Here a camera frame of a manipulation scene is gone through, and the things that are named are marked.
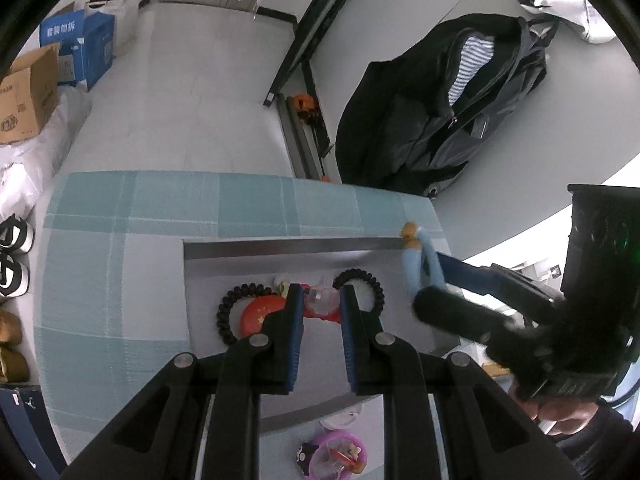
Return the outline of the person's right hand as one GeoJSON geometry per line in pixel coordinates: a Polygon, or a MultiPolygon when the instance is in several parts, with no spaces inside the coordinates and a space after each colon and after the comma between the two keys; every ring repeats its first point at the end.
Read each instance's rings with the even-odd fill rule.
{"type": "Polygon", "coordinates": [[[549,401],[523,401],[518,396],[518,384],[512,382],[510,397],[533,422],[550,425],[548,436],[571,436],[585,429],[599,411],[596,402],[582,402],[578,399],[552,399],[549,401]]]}

